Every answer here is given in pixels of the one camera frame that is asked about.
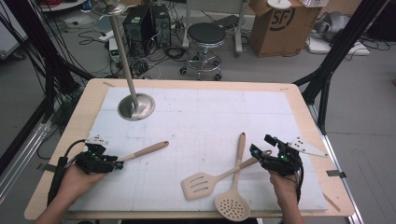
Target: wooden handle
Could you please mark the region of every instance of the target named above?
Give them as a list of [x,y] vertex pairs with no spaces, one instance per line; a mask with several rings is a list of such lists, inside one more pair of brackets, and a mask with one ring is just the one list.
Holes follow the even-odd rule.
[[242,156],[244,155],[246,141],[247,141],[247,136],[245,135],[245,133],[241,133],[241,135],[239,135],[238,155],[236,157],[236,165],[239,165],[241,163]]
[[224,177],[226,177],[228,175],[231,175],[231,174],[233,174],[235,172],[238,172],[238,171],[240,171],[240,170],[242,170],[244,168],[247,168],[249,165],[252,165],[252,164],[254,164],[256,162],[258,162],[258,160],[256,158],[252,157],[252,158],[248,159],[247,161],[242,162],[240,165],[235,166],[233,169],[225,172],[224,174],[216,176],[216,179],[217,179],[217,181],[219,181],[222,178],[224,178]]
[[157,143],[157,144],[152,145],[150,147],[146,147],[146,148],[143,148],[143,149],[141,149],[139,151],[136,151],[135,153],[133,153],[133,154],[131,154],[129,156],[123,157],[123,158],[119,159],[119,161],[130,161],[130,160],[132,160],[134,158],[141,157],[141,156],[144,156],[146,154],[149,154],[150,152],[157,151],[157,150],[159,150],[159,149],[161,149],[163,147],[167,147],[168,145],[169,145],[168,141]]
[[247,168],[249,165],[253,165],[254,163],[258,162],[258,160],[254,157],[248,159],[247,161],[242,162],[238,167],[240,170]]

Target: stool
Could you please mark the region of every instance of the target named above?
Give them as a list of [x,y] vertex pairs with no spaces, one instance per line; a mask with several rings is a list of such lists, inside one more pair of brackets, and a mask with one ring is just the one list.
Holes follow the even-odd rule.
[[[221,80],[221,59],[209,49],[221,46],[225,42],[225,31],[215,24],[200,22],[191,25],[187,30],[187,38],[190,42],[202,47],[203,49],[190,54],[187,59],[187,66],[196,70],[197,80],[201,80],[201,73],[218,70],[215,80]],[[187,67],[180,68],[180,74],[184,75]]]

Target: spatula head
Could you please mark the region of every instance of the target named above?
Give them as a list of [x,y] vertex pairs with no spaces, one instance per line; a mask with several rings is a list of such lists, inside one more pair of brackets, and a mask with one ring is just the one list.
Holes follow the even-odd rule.
[[248,202],[237,191],[227,191],[216,197],[216,208],[219,213],[231,221],[243,221],[250,216]]
[[181,181],[181,187],[186,199],[194,200],[209,196],[217,182],[218,180],[213,175],[198,173]]

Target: slotted spatula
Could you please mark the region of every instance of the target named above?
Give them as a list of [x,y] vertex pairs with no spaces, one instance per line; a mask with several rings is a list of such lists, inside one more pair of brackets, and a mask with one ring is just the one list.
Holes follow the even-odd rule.
[[150,152],[157,151],[157,150],[159,150],[159,149],[161,149],[163,147],[167,147],[168,145],[169,145],[168,141],[160,142],[160,143],[154,144],[154,145],[152,145],[150,147],[146,147],[146,148],[143,148],[141,150],[138,150],[138,151],[136,151],[135,153],[133,153],[133,154],[131,154],[129,156],[122,157],[118,161],[130,161],[130,160],[132,160],[134,158],[141,157],[141,156],[144,156],[146,154],[149,154]]
[[239,170],[242,170],[256,162],[257,160],[252,157],[221,175],[209,175],[207,173],[198,173],[195,175],[191,175],[181,181],[181,187],[183,188],[184,196],[187,200],[204,198],[213,192],[216,184],[221,179]]

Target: hand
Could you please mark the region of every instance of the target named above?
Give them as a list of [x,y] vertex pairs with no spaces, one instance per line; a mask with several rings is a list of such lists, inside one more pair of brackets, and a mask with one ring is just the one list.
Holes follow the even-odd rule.
[[61,223],[70,205],[84,194],[92,185],[103,179],[107,174],[87,175],[76,165],[67,168],[58,193],[35,224]]
[[285,203],[297,204],[297,193],[294,175],[281,176],[270,171],[270,181],[274,185],[274,191],[277,197],[277,203],[282,208]]
[[285,224],[302,224],[304,219],[298,208],[297,193],[294,175],[281,176],[275,172],[270,173],[270,181],[274,185],[277,204],[282,210]]
[[96,182],[103,179],[107,174],[84,173],[78,166],[71,165],[64,174],[64,179],[59,187],[58,195],[65,197],[73,203],[84,194]]

